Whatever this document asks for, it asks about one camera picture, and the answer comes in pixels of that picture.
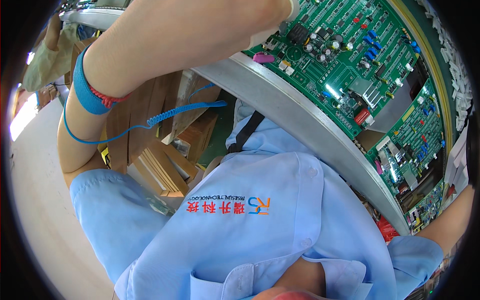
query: person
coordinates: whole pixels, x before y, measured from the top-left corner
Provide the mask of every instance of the person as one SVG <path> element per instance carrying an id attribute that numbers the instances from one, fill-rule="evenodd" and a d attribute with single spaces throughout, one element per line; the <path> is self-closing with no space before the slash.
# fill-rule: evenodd
<path id="1" fill-rule="evenodd" d="M 98 141 L 109 112 L 88 85 L 124 99 L 150 78 L 247 48 L 289 14 L 289 0 L 136 0 L 79 57 L 58 129 L 60 165 L 121 300 L 403 299 L 466 230 L 471 187 L 419 234 L 387 246 L 332 166 L 258 112 L 238 122 L 231 153 L 171 217 L 150 208 L 137 182 L 105 169 L 95 144 L 72 138 Z"/>
<path id="2" fill-rule="evenodd" d="M 75 23 L 62 25 L 59 13 L 65 2 L 60 3 L 34 44 L 35 55 L 22 80 L 22 88 L 28 92 L 38 91 L 70 71 L 74 43 L 91 37 L 96 31 Z"/>

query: red bracelet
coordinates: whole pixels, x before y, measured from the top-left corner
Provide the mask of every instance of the red bracelet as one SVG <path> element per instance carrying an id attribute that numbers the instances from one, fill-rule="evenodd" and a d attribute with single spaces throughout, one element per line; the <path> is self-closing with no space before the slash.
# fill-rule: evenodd
<path id="1" fill-rule="evenodd" d="M 102 104 L 105 105 L 106 108 L 112 108 L 113 103 L 125 101 L 130 97 L 130 95 L 132 95 L 132 93 L 129 93 L 127 96 L 123 98 L 114 98 L 114 97 L 110 97 L 102 94 L 101 92 L 94 89 L 90 84 L 88 86 L 90 87 L 90 90 L 92 91 L 92 93 L 94 93 L 95 96 L 102 99 Z"/>

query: hand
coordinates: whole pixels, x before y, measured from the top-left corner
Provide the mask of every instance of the hand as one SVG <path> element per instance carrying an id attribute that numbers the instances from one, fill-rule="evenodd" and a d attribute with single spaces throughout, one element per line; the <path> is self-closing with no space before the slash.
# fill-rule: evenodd
<path id="1" fill-rule="evenodd" d="M 88 49 L 85 76 L 122 97 L 148 79 L 228 58 L 291 11 L 289 0 L 136 0 Z"/>

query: green circuit board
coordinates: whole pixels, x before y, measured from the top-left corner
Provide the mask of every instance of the green circuit board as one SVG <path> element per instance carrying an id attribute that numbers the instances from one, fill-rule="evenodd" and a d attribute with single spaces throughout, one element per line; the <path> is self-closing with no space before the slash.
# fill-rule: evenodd
<path id="1" fill-rule="evenodd" d="M 386 1 L 299 2 L 295 21 L 283 23 L 265 43 L 244 53 L 272 55 L 275 61 L 264 66 L 307 96 L 353 139 L 367 126 L 354 118 L 364 109 L 375 117 L 391 99 L 387 94 L 398 90 L 395 81 L 402 82 L 412 70 L 419 56 L 414 41 L 406 38 L 404 23 Z M 333 42 L 339 40 L 340 49 L 334 49 Z M 367 89 L 377 96 L 360 97 Z"/>
<path id="2" fill-rule="evenodd" d="M 437 217 L 442 204 L 443 188 L 444 180 L 441 179 L 430 193 L 405 214 L 411 234 L 418 233 Z"/>
<path id="3" fill-rule="evenodd" d="M 435 88 L 429 78 L 403 116 L 365 155 L 374 166 L 377 164 L 375 161 L 386 165 L 381 161 L 379 152 L 386 156 L 390 166 L 383 168 L 381 177 L 393 195 L 400 192 L 399 186 L 406 180 L 405 174 L 409 172 L 414 176 L 409 178 L 413 181 L 409 185 L 414 186 L 414 178 L 420 178 L 428 164 L 438 157 L 444 140 L 442 124 Z M 394 158 L 397 151 L 400 152 L 397 157 L 402 156 L 400 160 Z"/>

